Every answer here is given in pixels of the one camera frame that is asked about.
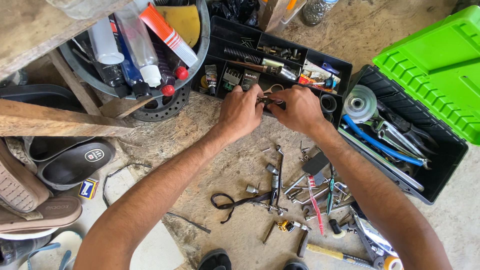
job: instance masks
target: green toolbox lid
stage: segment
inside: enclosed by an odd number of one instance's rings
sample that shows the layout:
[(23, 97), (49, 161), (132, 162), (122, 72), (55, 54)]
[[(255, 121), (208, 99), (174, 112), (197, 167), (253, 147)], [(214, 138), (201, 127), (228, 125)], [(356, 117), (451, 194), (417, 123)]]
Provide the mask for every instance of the green toolbox lid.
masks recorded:
[(384, 48), (372, 61), (459, 137), (480, 145), (479, 6)]

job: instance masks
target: blue hose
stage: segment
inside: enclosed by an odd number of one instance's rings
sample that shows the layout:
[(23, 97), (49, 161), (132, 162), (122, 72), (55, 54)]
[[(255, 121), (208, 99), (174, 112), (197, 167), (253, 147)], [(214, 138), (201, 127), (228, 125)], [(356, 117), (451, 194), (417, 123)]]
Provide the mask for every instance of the blue hose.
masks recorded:
[(380, 142), (378, 142), (377, 140), (375, 140), (374, 138), (368, 136), (365, 132), (363, 132), (359, 127), (357, 127), (357, 125), (352, 121), (352, 119), (347, 115), (345, 114), (344, 116), (342, 116), (343, 120), (345, 120), (345, 122), (347, 122), (347, 125), (349, 125), (353, 131), (358, 134), (360, 137), (362, 137), (364, 140), (366, 140), (367, 142), (369, 142), (371, 145), (377, 147), (378, 149), (380, 149), (381, 151), (389, 154), (390, 156), (393, 156), (393, 157), (396, 157), (397, 159), (401, 159), (401, 160), (404, 160), (406, 162), (410, 162), (412, 164), (415, 164), (415, 165), (418, 165), (418, 166), (422, 166), (423, 165), (423, 161), (421, 160), (418, 160), (418, 159), (414, 159), (412, 157), (409, 157), (409, 156), (406, 156), (406, 155), (403, 155), (403, 154), (400, 154), (398, 153), (397, 151), (389, 148), (389, 147), (386, 147), (385, 145), (381, 144)]

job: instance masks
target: white bottle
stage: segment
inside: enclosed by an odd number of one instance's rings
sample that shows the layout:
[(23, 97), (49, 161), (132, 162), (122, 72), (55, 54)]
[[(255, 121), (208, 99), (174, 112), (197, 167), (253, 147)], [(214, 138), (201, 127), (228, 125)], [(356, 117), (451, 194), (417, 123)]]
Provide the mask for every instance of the white bottle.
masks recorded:
[(105, 65), (120, 64), (125, 57), (120, 52), (120, 45), (113, 35), (110, 20), (105, 17), (88, 29), (95, 59)]
[(159, 86), (162, 75), (158, 69), (158, 58), (147, 28), (138, 17), (140, 10), (137, 5), (131, 2), (114, 14), (133, 64), (150, 87)]

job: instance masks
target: yellow sponge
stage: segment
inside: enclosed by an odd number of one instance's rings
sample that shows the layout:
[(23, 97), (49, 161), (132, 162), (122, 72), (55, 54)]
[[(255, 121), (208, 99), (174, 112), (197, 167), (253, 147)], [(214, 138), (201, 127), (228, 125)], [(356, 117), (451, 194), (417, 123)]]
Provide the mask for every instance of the yellow sponge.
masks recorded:
[(155, 7), (168, 24), (177, 31), (181, 38), (192, 48), (200, 36), (200, 18), (195, 5)]

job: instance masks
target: hand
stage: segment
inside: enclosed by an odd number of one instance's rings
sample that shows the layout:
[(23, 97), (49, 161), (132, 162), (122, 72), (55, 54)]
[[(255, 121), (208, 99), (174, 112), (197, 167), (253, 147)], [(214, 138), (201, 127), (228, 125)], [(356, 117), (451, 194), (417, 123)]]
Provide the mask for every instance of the hand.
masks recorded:
[(229, 143), (250, 134), (260, 125), (264, 104), (257, 104), (257, 97), (263, 96), (264, 93), (257, 84), (247, 92), (240, 86), (235, 86), (232, 92), (227, 94), (216, 127), (227, 136)]
[(267, 108), (272, 111), (280, 123), (291, 130), (311, 137), (319, 126), (328, 123), (322, 114), (320, 100), (307, 87), (294, 85), (291, 89), (277, 91), (268, 97), (282, 99), (286, 102), (285, 110), (275, 104), (269, 104)]

